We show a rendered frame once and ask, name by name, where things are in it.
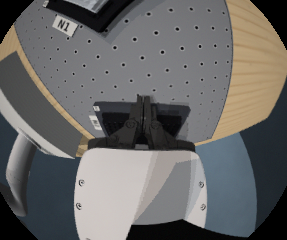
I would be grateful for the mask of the white label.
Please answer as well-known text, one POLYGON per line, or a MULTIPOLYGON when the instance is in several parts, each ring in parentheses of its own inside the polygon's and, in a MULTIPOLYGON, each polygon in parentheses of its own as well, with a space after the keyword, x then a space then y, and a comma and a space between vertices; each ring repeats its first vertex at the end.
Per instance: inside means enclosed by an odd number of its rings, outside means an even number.
POLYGON ((52 27, 72 37, 78 27, 78 24, 57 15, 52 27))
POLYGON ((97 116, 89 116, 89 117, 90 117, 90 119, 91 119, 91 121, 92 121, 92 123, 93 123, 95 129, 96 129, 96 130, 102 130, 102 128, 101 128, 101 126, 100 126, 100 124, 99 124, 99 121, 98 121, 98 119, 97 119, 97 116))

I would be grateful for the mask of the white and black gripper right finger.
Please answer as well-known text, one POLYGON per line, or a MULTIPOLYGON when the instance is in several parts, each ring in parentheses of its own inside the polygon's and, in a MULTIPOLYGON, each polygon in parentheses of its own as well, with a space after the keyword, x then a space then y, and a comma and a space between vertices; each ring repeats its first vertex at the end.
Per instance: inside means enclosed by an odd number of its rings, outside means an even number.
POLYGON ((195 152, 194 143, 176 140, 162 128, 161 123, 156 118, 155 106, 150 105, 150 96, 144 97, 143 133, 147 138, 149 149, 187 149, 195 152))

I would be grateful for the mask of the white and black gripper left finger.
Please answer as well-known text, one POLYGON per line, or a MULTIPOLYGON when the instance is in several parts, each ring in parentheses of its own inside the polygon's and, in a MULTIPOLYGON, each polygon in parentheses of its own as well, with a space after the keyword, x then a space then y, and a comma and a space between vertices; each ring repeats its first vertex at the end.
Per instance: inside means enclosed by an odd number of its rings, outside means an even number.
POLYGON ((143 97, 137 95, 137 104, 131 105, 129 120, 125 122, 124 127, 109 137, 90 139, 87 149, 100 146, 135 149, 137 138, 142 131, 142 118, 143 97))

